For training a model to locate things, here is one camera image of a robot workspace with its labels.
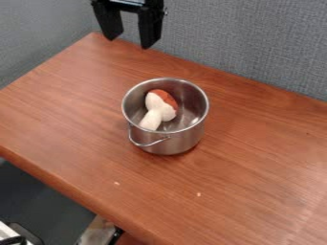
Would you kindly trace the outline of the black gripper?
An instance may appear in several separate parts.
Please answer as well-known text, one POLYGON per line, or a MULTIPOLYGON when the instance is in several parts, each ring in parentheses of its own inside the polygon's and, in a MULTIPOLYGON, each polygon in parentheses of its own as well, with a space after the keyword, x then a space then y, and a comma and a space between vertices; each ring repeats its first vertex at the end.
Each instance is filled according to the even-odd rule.
POLYGON ((120 11, 137 13, 140 46, 148 49, 161 38, 164 0, 90 0, 104 37, 113 40, 124 31, 120 11))

